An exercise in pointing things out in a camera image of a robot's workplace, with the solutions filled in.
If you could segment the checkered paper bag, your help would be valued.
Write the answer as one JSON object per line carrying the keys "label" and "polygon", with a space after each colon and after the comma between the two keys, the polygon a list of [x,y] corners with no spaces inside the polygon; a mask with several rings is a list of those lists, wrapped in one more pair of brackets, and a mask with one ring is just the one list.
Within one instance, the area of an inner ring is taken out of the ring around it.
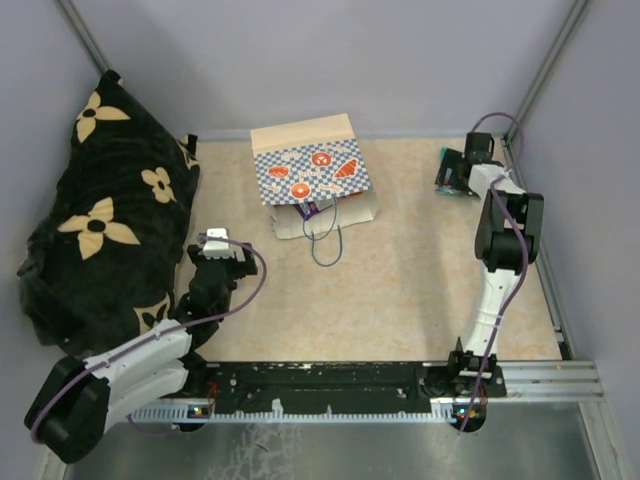
{"label": "checkered paper bag", "polygon": [[[375,219],[380,202],[347,114],[250,131],[261,203],[277,238],[323,234]],[[294,208],[327,201],[304,221]]]}

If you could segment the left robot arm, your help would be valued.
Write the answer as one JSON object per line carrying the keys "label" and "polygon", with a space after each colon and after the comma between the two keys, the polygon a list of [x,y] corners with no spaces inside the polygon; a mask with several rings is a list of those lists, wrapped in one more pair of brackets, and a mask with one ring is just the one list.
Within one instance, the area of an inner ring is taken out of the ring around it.
{"label": "left robot arm", "polygon": [[259,251],[249,243],[227,243],[244,251],[244,264],[261,266],[259,283],[251,295],[226,312],[184,323],[165,319],[103,354],[58,361],[24,419],[34,443],[48,447],[62,462],[73,464],[86,457],[111,427],[131,420],[139,408],[178,391],[194,397],[206,389],[207,371],[182,361],[192,346],[192,330],[242,311],[267,278],[267,264]]}

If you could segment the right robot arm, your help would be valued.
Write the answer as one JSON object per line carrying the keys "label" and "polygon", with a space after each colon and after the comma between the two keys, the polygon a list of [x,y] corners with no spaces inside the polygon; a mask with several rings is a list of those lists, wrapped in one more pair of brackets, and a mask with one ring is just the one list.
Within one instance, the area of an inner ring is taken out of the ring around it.
{"label": "right robot arm", "polygon": [[469,327],[456,342],[447,366],[447,384],[456,394],[470,395],[482,380],[493,377],[497,337],[506,309],[537,258],[544,196],[518,186],[507,167],[494,159],[495,140],[471,131],[463,151],[445,148],[435,184],[452,194],[482,202],[474,240],[482,282]]}

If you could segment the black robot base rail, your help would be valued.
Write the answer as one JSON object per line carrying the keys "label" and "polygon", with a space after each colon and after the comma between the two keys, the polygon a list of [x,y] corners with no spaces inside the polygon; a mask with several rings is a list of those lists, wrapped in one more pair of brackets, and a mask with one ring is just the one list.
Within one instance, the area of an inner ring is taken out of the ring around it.
{"label": "black robot base rail", "polygon": [[219,362],[193,367],[166,400],[202,399],[217,414],[428,413],[436,398],[467,398],[476,372],[443,362]]}

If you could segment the purple candy bag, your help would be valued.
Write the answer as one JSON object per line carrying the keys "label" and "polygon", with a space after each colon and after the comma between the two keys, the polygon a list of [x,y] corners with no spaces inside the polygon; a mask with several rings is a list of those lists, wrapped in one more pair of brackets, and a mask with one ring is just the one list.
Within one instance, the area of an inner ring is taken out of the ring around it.
{"label": "purple candy bag", "polygon": [[327,201],[308,201],[295,204],[294,208],[304,221],[310,220],[313,216],[321,213],[329,206]]}

